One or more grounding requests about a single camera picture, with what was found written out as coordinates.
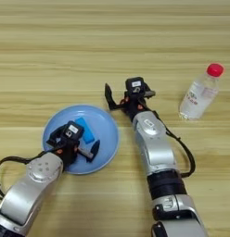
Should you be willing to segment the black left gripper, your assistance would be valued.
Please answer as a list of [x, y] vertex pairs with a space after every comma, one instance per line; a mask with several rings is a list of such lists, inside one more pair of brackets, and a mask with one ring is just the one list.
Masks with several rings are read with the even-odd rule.
[[64, 135], [65, 128], [66, 126], [62, 125], [55, 129], [50, 133], [49, 139], [46, 141], [52, 147], [59, 147], [55, 154], [61, 158], [63, 168], [67, 168], [73, 164], [78, 155], [83, 156], [87, 162], [92, 162], [98, 153], [100, 141], [97, 140], [89, 152], [80, 147], [79, 140], [66, 140]]

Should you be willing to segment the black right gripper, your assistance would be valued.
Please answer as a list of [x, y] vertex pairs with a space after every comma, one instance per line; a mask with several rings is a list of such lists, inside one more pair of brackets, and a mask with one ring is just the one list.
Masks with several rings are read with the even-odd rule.
[[140, 94], [129, 94], [125, 91], [124, 97], [117, 105], [112, 98], [110, 86], [107, 83], [105, 84], [105, 97], [109, 105], [109, 109], [113, 110], [117, 108], [122, 110], [130, 118], [130, 120], [133, 120], [134, 117], [141, 112], [149, 111], [146, 100], [155, 95], [156, 92], [152, 90], [148, 90]]

